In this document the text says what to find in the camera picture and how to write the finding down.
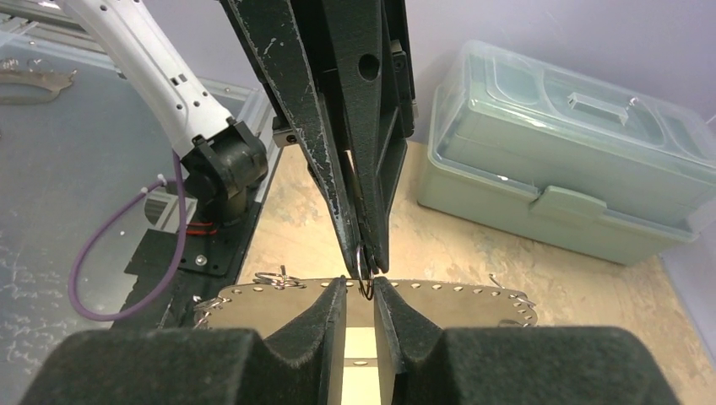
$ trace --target hole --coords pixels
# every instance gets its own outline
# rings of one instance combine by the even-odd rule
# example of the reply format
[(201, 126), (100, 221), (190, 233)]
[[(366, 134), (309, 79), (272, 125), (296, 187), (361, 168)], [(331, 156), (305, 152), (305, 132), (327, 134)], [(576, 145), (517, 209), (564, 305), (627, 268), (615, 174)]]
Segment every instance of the hole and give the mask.
[(378, 73), (380, 73), (380, 61), (370, 53), (363, 55), (360, 61), (358, 61), (358, 73), (360, 73), (361, 77), (365, 80), (372, 82), (378, 77)]

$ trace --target green plastic box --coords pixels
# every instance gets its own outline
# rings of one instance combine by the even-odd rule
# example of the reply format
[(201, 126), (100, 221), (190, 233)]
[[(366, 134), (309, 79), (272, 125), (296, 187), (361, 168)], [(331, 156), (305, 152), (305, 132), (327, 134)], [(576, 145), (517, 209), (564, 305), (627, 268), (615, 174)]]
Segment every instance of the green plastic box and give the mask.
[(418, 202), (633, 264), (713, 222), (714, 151), (692, 111), (472, 41), (435, 93)]

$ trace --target keyring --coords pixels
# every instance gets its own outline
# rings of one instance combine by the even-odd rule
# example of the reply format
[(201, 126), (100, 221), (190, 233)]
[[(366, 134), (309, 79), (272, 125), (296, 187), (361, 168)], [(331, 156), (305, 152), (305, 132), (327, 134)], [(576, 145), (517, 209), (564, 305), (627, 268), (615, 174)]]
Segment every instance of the keyring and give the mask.
[(285, 289), (286, 287), (298, 287), (299, 289), (304, 289), (306, 287), (306, 285), (301, 282), (300, 278), (286, 275), (286, 266), (283, 264), (281, 265), (281, 274), (261, 272), (254, 273), (253, 277), (255, 277), (255, 279), (253, 279), (254, 283), (272, 285), (276, 289)]
[(368, 268), (368, 279), (363, 280), (363, 266), (361, 262), (361, 253), (363, 249), (361, 245), (358, 245), (358, 247), (355, 249), (355, 264), (358, 267), (358, 287), (361, 292), (361, 295), (366, 297), (366, 300), (372, 300), (373, 299), (373, 279), (375, 278), (375, 274), (373, 274), (373, 271)]
[(55, 71), (55, 68), (52, 66), (52, 62), (47, 61), (46, 59), (31, 58), (27, 60), (25, 65), (27, 65), (27, 70), (33, 73), (52, 73)]

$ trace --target tabletop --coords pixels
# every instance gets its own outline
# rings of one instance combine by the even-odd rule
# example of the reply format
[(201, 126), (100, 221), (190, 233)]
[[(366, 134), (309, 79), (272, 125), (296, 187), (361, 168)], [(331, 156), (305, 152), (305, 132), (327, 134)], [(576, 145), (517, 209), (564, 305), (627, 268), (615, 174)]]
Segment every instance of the tabletop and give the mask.
[[(390, 278), (492, 285), (494, 273), (537, 304), (539, 325), (623, 327), (651, 350), (683, 403), (713, 403), (716, 372), (658, 257), (624, 267), (421, 207), (425, 156), (424, 145), (409, 143), (390, 216)], [(346, 274), (298, 148), (284, 150), (239, 284), (280, 265), (299, 278)]]

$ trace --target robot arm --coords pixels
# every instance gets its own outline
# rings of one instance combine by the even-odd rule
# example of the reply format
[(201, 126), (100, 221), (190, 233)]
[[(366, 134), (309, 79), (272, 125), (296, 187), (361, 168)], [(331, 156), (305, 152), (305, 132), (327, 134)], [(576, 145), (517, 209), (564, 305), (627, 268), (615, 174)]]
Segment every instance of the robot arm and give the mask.
[(199, 82), (139, 0), (57, 0), (102, 46), (142, 96), (184, 158), (193, 139), (229, 126), (231, 113)]
[(164, 128), (200, 213), (231, 224), (266, 174), (263, 144), (199, 82), (141, 0), (57, 0), (102, 46)]

